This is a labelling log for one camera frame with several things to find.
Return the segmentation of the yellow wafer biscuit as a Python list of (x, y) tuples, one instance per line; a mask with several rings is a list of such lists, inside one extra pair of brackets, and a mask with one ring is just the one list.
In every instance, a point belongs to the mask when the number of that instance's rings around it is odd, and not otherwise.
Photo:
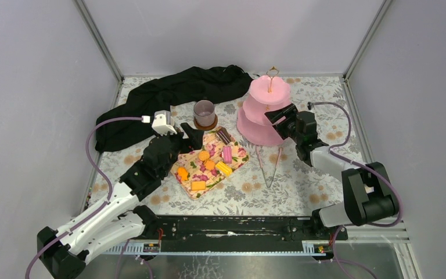
[(223, 161), (216, 163), (215, 168), (226, 177), (230, 176), (233, 173), (233, 170)]

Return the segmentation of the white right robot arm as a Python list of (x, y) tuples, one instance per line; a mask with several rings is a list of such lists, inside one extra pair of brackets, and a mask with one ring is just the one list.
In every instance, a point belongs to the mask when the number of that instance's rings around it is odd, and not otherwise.
[(387, 217), (396, 218), (392, 226), (401, 221), (403, 205), (381, 163), (365, 164), (335, 152), (334, 145), (319, 138), (315, 115), (309, 110), (298, 111), (291, 104), (266, 112), (265, 116), (282, 139), (293, 140), (301, 161), (342, 184), (342, 202), (313, 211), (310, 223), (313, 237), (325, 239), (337, 226), (379, 227), (379, 220)]

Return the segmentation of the chocolate wafer biscuit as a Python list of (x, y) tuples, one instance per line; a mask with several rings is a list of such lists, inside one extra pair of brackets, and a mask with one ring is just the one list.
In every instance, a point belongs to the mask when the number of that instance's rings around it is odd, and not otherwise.
[(231, 136), (224, 127), (219, 128), (216, 132), (216, 135), (225, 145), (228, 145), (232, 141)]

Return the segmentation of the purple mug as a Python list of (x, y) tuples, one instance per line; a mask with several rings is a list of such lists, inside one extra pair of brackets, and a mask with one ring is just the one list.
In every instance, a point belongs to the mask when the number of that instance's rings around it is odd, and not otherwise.
[(196, 123), (202, 127), (210, 127), (215, 122), (215, 105), (208, 100), (201, 100), (195, 103), (193, 114)]

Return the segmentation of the pink-handled metal tongs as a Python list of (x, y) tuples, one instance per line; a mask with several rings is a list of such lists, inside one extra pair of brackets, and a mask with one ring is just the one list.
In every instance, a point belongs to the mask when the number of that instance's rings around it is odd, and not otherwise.
[(256, 145), (254, 147), (254, 151), (257, 157), (258, 166), (261, 170), (262, 177), (265, 182), (265, 187), (270, 189), (273, 184), (276, 177), (276, 173), (278, 170), (278, 166), (281, 161), (281, 155), (283, 152), (283, 146), (280, 145), (277, 148), (277, 153), (275, 154), (275, 158), (271, 162), (267, 162), (264, 158), (264, 151), (265, 147), (262, 147), (260, 145)]

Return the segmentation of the pink three-tier cake stand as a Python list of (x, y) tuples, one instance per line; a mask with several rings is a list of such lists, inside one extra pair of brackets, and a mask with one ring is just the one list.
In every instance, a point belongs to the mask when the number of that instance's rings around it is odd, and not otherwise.
[(290, 92), (290, 85), (279, 77), (276, 67), (251, 82), (249, 96), (237, 116), (238, 131), (248, 142), (262, 146), (278, 146), (284, 142), (265, 113), (291, 104)]

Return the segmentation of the pink wafer biscuit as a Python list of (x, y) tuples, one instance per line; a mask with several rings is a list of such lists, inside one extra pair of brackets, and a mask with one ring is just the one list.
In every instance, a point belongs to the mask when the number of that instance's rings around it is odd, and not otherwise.
[(233, 161), (232, 148), (230, 146), (224, 146), (222, 148), (222, 158), (225, 164), (231, 164)]

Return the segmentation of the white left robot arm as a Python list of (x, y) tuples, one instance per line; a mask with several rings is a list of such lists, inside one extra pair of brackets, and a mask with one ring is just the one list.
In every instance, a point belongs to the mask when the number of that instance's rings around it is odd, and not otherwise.
[(181, 128), (153, 138), (101, 200), (67, 224), (37, 234), (38, 257), (53, 278), (77, 278), (94, 258), (120, 242), (155, 235), (157, 217), (140, 202), (161, 186), (180, 154), (203, 147), (204, 131), (188, 123)]

